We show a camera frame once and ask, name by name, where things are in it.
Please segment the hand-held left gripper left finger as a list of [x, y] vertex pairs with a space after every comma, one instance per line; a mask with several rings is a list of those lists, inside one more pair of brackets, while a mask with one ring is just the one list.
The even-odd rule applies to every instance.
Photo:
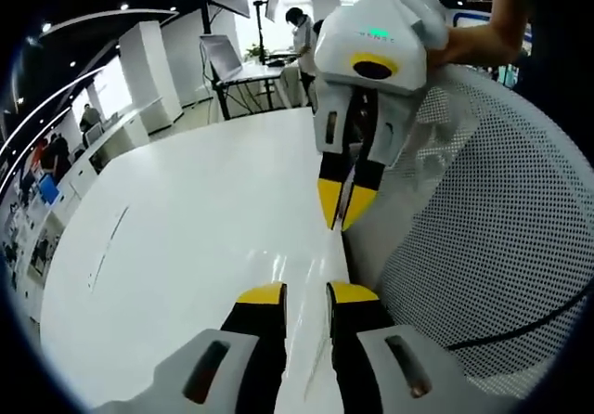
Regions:
[[287, 285], [240, 295], [219, 329], [206, 329], [165, 358], [151, 385], [96, 413], [272, 413], [287, 352]]

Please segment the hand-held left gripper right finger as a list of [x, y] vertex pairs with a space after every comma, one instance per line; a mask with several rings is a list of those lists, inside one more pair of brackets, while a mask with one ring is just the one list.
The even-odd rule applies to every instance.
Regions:
[[397, 326], [373, 291], [327, 284], [331, 364], [346, 413], [467, 413], [456, 359], [408, 325]]

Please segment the person's right hand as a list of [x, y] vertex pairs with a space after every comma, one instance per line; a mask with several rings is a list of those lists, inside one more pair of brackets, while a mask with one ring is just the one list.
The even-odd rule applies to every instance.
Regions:
[[496, 67], [512, 63], [519, 55], [527, 17], [497, 18], [495, 15], [483, 25], [448, 28], [444, 49], [430, 49], [429, 68], [446, 64]]

